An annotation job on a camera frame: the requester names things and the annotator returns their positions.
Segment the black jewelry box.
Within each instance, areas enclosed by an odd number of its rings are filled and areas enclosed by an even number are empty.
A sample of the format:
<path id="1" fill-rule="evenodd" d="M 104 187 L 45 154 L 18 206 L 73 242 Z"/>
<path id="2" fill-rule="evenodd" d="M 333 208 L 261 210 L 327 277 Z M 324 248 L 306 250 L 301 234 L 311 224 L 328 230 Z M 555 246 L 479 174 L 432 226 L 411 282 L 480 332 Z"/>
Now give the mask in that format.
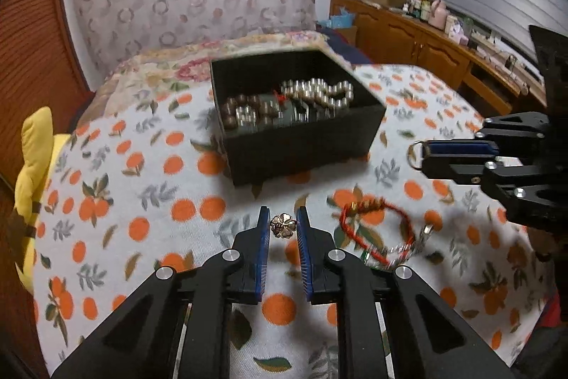
<path id="1" fill-rule="evenodd" d="M 220 139 L 234 185 L 259 185 L 366 155 L 386 113 L 318 50 L 215 60 Z"/>

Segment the silver striped cuff bangle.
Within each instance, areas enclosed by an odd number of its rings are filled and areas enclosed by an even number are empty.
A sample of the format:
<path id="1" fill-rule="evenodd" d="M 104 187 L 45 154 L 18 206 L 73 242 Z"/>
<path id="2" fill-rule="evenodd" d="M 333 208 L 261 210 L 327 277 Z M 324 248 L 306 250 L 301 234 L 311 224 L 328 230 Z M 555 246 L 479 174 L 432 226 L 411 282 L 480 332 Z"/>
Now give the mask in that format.
<path id="1" fill-rule="evenodd" d="M 240 127 L 276 127 L 314 122 L 327 117 L 325 110 L 298 99 L 283 100 L 271 97 L 250 97 L 238 104 L 234 117 Z"/>

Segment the gold flower brooch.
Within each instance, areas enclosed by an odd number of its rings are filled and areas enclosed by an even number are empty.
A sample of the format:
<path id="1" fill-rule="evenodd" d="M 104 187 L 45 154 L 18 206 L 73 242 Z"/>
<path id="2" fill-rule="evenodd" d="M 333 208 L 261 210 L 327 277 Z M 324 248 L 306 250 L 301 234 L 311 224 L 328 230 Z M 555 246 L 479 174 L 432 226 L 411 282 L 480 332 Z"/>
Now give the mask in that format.
<path id="1" fill-rule="evenodd" d="M 269 226 L 271 226 L 272 235 L 277 239 L 291 239 L 296 232 L 296 219 L 289 213 L 279 213 L 272 218 Z"/>

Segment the pink tissue box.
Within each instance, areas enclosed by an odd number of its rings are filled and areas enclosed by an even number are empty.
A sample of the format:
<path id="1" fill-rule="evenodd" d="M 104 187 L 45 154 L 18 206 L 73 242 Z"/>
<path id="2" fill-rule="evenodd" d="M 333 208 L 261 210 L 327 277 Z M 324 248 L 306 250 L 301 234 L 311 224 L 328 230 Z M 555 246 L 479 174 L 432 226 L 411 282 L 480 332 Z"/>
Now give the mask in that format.
<path id="1" fill-rule="evenodd" d="M 466 36 L 463 27 L 458 23 L 453 23 L 448 32 L 449 39 L 459 45 L 467 46 L 469 38 Z"/>

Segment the wooden sideboard cabinet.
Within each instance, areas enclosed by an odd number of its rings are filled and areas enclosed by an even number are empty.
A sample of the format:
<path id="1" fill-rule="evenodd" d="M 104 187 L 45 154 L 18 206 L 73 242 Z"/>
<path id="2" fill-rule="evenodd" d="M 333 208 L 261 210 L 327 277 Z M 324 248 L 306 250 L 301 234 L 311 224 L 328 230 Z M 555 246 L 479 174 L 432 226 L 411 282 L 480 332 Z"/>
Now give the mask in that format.
<path id="1" fill-rule="evenodd" d="M 330 0 L 329 12 L 355 15 L 355 46 L 375 64 L 408 64 L 430 71 L 484 117 L 546 110 L 544 99 L 515 83 L 466 46 L 411 17 L 359 0 Z"/>

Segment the pink kettle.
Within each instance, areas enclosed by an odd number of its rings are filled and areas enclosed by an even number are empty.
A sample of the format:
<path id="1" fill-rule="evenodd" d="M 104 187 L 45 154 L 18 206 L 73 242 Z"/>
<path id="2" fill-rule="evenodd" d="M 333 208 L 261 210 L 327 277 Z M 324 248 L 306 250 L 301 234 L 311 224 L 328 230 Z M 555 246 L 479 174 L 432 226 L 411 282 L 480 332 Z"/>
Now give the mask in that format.
<path id="1" fill-rule="evenodd" d="M 428 24 L 440 31 L 444 31 L 448 15 L 449 11 L 446 3 L 443 0 L 434 0 L 430 5 Z"/>

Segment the orange print tablecloth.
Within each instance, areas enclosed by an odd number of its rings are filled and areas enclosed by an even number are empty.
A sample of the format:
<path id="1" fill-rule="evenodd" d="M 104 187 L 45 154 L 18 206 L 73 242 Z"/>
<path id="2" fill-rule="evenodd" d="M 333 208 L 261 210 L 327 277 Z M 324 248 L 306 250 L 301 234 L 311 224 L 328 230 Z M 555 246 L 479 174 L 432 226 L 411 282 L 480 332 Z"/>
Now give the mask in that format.
<path id="1" fill-rule="evenodd" d="M 506 364 L 526 345 L 552 276 L 525 227 L 478 186 L 431 180 L 421 142 L 466 139 L 480 114 L 432 73 L 360 66 L 386 108 L 363 156 L 257 186 L 235 186 L 210 83 L 152 96 L 75 130 L 54 147 L 33 252 L 35 323 L 51 377 L 147 278 L 183 276 L 251 239 L 252 296 L 228 316 L 234 378 L 335 378 L 335 304 L 302 286 L 299 215 L 366 267 L 408 266 Z"/>

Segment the blue tissue paper bag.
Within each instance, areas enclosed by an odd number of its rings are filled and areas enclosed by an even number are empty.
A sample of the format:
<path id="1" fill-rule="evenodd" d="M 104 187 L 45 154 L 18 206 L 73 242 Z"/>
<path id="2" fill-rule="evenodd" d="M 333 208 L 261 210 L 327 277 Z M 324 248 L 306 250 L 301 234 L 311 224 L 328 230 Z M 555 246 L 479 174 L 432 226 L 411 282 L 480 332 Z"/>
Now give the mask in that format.
<path id="1" fill-rule="evenodd" d="M 355 13 L 352 13 L 346 8 L 341 7 L 339 8 L 337 15 L 330 15 L 326 20 L 319 21 L 317 23 L 317 26 L 320 29 L 348 29 L 353 27 L 355 17 Z"/>

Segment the yellow plush toy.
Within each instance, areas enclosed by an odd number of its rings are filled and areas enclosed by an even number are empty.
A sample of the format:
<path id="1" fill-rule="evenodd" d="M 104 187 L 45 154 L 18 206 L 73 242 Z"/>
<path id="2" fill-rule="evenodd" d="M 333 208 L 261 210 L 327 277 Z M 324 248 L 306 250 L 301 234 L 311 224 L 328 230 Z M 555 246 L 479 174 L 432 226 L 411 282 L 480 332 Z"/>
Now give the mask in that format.
<path id="1" fill-rule="evenodd" d="M 9 244 L 23 288 L 34 294 L 35 240 L 40 200 L 69 134 L 55 134 L 52 112 L 42 107 L 27 117 L 21 129 L 23 166 L 15 183 L 15 206 L 10 215 Z"/>

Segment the floral bed blanket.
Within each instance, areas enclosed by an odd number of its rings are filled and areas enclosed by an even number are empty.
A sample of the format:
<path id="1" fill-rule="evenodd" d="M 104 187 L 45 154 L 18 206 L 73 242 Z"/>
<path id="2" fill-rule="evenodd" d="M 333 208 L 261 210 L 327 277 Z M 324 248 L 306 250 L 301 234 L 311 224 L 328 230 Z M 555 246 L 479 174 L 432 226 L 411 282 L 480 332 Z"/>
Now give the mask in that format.
<path id="1" fill-rule="evenodd" d="M 96 90 L 72 128 L 79 134 L 101 117 L 111 117 L 140 103 L 158 103 L 169 94 L 211 81 L 211 62 L 268 53 L 322 51 L 347 69 L 370 60 L 334 30 L 252 34 L 178 48 L 146 51 L 123 61 Z"/>

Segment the wooden louvered wardrobe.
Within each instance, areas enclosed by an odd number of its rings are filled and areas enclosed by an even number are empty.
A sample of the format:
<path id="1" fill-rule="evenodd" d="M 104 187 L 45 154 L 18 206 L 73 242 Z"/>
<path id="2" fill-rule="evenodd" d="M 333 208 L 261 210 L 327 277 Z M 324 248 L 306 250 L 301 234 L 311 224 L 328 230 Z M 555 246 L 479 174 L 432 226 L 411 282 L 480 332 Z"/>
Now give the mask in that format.
<path id="1" fill-rule="evenodd" d="M 51 106 L 66 129 L 92 97 L 75 53 L 64 0 L 1 0 L 1 220 L 13 208 L 15 178 L 23 166 L 23 120 Z"/>

